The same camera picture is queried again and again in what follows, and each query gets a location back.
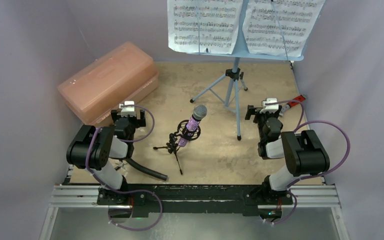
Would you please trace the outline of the light blue music stand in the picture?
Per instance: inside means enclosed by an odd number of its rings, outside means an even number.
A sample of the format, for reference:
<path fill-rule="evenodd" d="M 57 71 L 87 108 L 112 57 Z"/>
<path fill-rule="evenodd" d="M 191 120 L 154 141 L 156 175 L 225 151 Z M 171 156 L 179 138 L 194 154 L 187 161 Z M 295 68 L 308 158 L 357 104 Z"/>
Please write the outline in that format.
<path fill-rule="evenodd" d="M 239 63 L 241 58 L 247 59 L 260 59 L 260 60 L 268 60 L 268 61 L 288 61 L 290 65 L 293 64 L 293 61 L 301 61 L 304 59 L 304 56 L 301 55 L 299 57 L 281 57 L 281 56 L 270 56 L 267 54 L 251 54 L 248 52 L 246 47 L 246 40 L 243 33 L 239 33 L 236 42 L 238 46 L 234 48 L 232 54 L 228 54 L 227 57 L 234 58 L 233 67 L 227 69 L 225 73 L 219 77 L 216 81 L 214 81 L 211 85 L 205 88 L 198 95 L 194 96 L 190 99 L 191 103 L 194 103 L 199 97 L 205 94 L 207 91 L 212 92 L 222 103 L 223 106 L 233 112 L 236 115 L 236 126 L 237 126 L 237 139 L 240 141 L 242 139 L 241 136 L 241 126 L 240 126 L 240 113 L 239 113 L 239 90 L 244 89 L 248 90 L 248 87 L 243 80 L 243 73 L 239 68 Z M 212 88 L 218 84 L 220 81 L 225 78 L 229 78 L 229 84 L 227 87 L 227 92 L 225 98 L 221 98 L 216 92 L 212 90 Z"/>

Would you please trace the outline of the purple glitter microphone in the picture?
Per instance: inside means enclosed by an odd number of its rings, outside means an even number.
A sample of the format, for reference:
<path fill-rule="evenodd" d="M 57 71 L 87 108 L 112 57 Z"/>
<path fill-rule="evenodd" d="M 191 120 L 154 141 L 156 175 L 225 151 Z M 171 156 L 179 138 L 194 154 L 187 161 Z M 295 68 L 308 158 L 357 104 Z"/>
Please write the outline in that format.
<path fill-rule="evenodd" d="M 207 115 L 205 105 L 197 105 L 193 109 L 191 118 L 188 120 L 185 128 L 182 130 L 182 137 L 179 139 L 178 146 L 185 147 L 186 144 L 194 140 L 194 135 L 198 132 L 201 120 Z"/>

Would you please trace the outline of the black microphone shock mount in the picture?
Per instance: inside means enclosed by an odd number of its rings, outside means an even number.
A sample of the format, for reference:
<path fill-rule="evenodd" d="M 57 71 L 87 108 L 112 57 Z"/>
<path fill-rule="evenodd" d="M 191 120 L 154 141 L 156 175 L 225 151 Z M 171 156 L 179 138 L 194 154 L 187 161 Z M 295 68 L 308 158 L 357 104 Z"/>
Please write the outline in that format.
<path fill-rule="evenodd" d="M 169 154 L 174 154 L 179 172 L 183 175 L 183 170 L 178 158 L 178 151 L 187 143 L 197 140 L 201 135 L 201 120 L 191 117 L 189 120 L 183 120 L 177 125 L 175 132 L 169 134 L 169 141 L 165 146 L 154 146 L 154 150 L 166 149 Z"/>

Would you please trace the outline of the sheet music page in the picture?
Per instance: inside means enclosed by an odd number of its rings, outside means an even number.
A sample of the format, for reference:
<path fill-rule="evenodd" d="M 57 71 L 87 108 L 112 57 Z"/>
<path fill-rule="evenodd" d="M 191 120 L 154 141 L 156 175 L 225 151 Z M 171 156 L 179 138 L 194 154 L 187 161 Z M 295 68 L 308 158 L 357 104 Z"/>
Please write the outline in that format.
<path fill-rule="evenodd" d="M 168 47 L 179 53 L 230 55 L 242 0 L 168 0 Z"/>
<path fill-rule="evenodd" d="M 251 54 L 298 58 L 324 0 L 250 0 L 242 32 Z"/>

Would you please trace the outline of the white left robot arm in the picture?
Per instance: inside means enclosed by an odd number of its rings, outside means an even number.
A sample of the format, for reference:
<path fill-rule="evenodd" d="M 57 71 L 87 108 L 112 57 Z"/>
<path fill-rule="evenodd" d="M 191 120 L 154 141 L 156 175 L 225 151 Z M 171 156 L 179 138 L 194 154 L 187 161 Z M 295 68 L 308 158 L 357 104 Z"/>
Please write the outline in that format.
<path fill-rule="evenodd" d="M 132 156 L 136 129 L 146 126 L 146 116 L 144 110 L 137 117 L 134 111 L 122 109 L 112 110 L 111 118 L 113 124 L 102 128 L 82 125 L 67 148 L 66 161 L 92 174 L 110 191 L 110 199 L 122 205 L 129 199 L 128 183 L 109 158 L 123 160 Z"/>

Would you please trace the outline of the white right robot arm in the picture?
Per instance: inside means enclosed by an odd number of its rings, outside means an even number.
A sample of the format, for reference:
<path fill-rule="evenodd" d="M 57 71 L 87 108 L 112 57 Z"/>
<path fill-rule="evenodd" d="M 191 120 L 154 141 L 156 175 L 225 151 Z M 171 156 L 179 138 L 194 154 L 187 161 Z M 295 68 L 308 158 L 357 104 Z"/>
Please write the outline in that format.
<path fill-rule="evenodd" d="M 248 105 L 245 114 L 245 120 L 254 117 L 257 124 L 258 155 L 264 160 L 285 160 L 280 170 L 266 176 L 261 186 L 249 193 L 251 198 L 260 198 L 268 204 L 286 196 L 289 184 L 299 177 L 315 176 L 330 168 L 330 158 L 315 131 L 283 131 L 280 111 Z"/>

